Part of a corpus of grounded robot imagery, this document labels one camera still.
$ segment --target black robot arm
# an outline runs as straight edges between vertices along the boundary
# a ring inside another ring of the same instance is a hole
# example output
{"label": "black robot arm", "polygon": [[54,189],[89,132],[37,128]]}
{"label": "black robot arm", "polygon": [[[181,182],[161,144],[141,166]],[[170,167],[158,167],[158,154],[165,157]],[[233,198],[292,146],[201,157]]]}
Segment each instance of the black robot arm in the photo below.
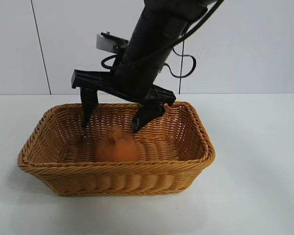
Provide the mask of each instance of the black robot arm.
{"label": "black robot arm", "polygon": [[[75,70],[73,73],[72,87],[81,89],[83,127],[88,125],[94,110],[99,108],[98,90],[140,104],[132,119],[133,133],[162,116],[164,104],[172,105],[176,98],[173,92],[153,84],[156,76],[172,48],[193,34],[223,0],[144,2],[144,10],[130,41],[109,33],[98,35],[97,48],[114,53],[101,63],[110,71]],[[207,6],[213,2],[215,5],[207,12]],[[198,20],[199,23],[187,31]],[[113,66],[105,64],[110,59],[115,59]]]}

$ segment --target white wall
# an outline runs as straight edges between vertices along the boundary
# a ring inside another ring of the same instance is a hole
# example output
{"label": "white wall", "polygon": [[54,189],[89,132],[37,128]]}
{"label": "white wall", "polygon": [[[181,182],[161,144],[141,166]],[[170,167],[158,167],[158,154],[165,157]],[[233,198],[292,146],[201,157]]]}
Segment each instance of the white wall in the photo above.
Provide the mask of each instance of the white wall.
{"label": "white wall", "polygon": [[0,0],[0,94],[49,94],[30,0]]}
{"label": "white wall", "polygon": [[185,53],[182,93],[294,93],[294,0],[225,0]]}
{"label": "white wall", "polygon": [[[72,94],[74,69],[104,70],[96,35],[130,38],[143,0],[33,0],[53,94]],[[294,93],[294,0],[226,0],[185,43],[198,60],[182,93]],[[180,59],[168,62],[179,74]],[[187,59],[183,73],[190,68]],[[178,92],[167,68],[155,83]],[[0,0],[0,94],[48,94],[30,0]]]}
{"label": "white wall", "polygon": [[[111,53],[96,49],[96,35],[130,39],[144,7],[143,0],[33,0],[37,25],[53,94],[72,94],[74,69],[104,71],[100,62]],[[170,56],[168,62],[180,72],[180,59]],[[178,92],[179,79],[167,69],[155,84]]]}

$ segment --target black cable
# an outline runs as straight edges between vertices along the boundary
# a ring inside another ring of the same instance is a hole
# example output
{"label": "black cable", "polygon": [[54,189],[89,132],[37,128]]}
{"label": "black cable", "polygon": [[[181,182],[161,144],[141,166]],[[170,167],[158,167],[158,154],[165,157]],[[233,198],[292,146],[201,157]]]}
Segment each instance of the black cable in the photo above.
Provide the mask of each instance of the black cable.
{"label": "black cable", "polygon": [[101,66],[103,66],[105,69],[110,69],[112,66],[109,66],[109,65],[106,65],[105,63],[108,61],[108,60],[112,60],[114,58],[116,58],[117,55],[110,55],[108,56],[107,58],[104,58],[102,61],[101,61]]}
{"label": "black cable", "polygon": [[104,68],[105,69],[109,69],[109,70],[125,69],[125,68],[128,68],[128,67],[132,67],[132,66],[135,66],[137,64],[140,64],[142,62],[145,62],[145,61],[151,59],[152,57],[154,57],[154,56],[162,53],[163,51],[173,48],[177,44],[183,42],[184,40],[186,40],[187,38],[189,38],[190,36],[192,36],[210,18],[210,16],[218,9],[218,7],[223,3],[223,1],[224,0],[218,0],[211,7],[211,9],[201,18],[201,20],[192,29],[190,29],[184,36],[180,37],[179,39],[177,39],[177,40],[175,40],[175,41],[173,41],[171,43],[169,43],[167,46],[161,48],[160,50],[154,52],[153,54],[150,54],[148,56],[145,56],[144,58],[142,58],[140,60],[137,60],[137,61],[134,61],[134,62],[125,64],[125,65],[120,65],[120,66],[108,66],[108,65],[106,65],[104,62],[107,61],[106,60],[107,58],[111,59],[110,56],[109,56],[109,57],[107,57],[106,59],[104,59],[101,62],[101,65],[104,64]]}
{"label": "black cable", "polygon": [[175,51],[174,48],[173,48],[172,50],[173,50],[173,52],[174,52],[176,55],[178,55],[178,56],[181,56],[181,57],[191,57],[191,59],[193,60],[193,66],[192,66],[191,70],[190,70],[187,74],[185,74],[185,75],[183,75],[183,76],[175,75],[175,74],[172,72],[172,70],[171,70],[169,64],[165,63],[164,66],[167,66],[167,67],[169,68],[170,73],[171,73],[171,75],[172,75],[173,77],[176,77],[176,78],[185,78],[185,77],[188,77],[189,75],[191,75],[191,74],[195,71],[196,66],[197,66],[196,58],[193,57],[192,55],[181,55],[181,54],[177,53],[177,52]]}

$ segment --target white tabletop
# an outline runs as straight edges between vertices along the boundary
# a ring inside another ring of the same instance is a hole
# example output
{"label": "white tabletop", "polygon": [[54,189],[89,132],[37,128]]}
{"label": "white tabletop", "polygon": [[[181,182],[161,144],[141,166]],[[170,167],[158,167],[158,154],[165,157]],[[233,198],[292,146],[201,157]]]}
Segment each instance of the white tabletop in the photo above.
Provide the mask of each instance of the white tabletop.
{"label": "white tabletop", "polygon": [[66,198],[17,157],[44,111],[79,96],[0,96],[0,235],[294,235],[294,94],[178,99],[197,109],[217,154],[188,190]]}

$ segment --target wicker basket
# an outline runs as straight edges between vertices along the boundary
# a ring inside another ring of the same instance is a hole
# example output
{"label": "wicker basket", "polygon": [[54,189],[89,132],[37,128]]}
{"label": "wicker basket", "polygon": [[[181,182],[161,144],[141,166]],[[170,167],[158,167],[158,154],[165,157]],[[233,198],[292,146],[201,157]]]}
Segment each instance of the wicker basket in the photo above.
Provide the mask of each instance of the wicker basket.
{"label": "wicker basket", "polygon": [[157,195],[188,188],[214,158],[195,109],[186,102],[135,135],[138,162],[96,163],[97,141],[112,125],[129,131],[135,104],[101,104],[89,128],[81,128],[80,104],[47,111],[19,154],[19,167],[63,196]]}

